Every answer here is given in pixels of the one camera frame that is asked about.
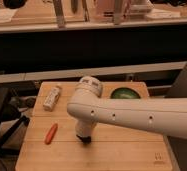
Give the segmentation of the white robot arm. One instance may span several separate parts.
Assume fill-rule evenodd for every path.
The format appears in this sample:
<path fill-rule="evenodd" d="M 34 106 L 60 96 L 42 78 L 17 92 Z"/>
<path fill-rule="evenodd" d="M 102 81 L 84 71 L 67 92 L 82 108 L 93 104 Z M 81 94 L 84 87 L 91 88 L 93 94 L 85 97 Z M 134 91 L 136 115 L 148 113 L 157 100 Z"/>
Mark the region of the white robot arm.
<path fill-rule="evenodd" d="M 96 123 L 133 128 L 187 139 L 187 98 L 102 98 L 103 84 L 82 77 L 67 103 L 67 112 L 78 120 L 76 134 L 90 137 Z"/>

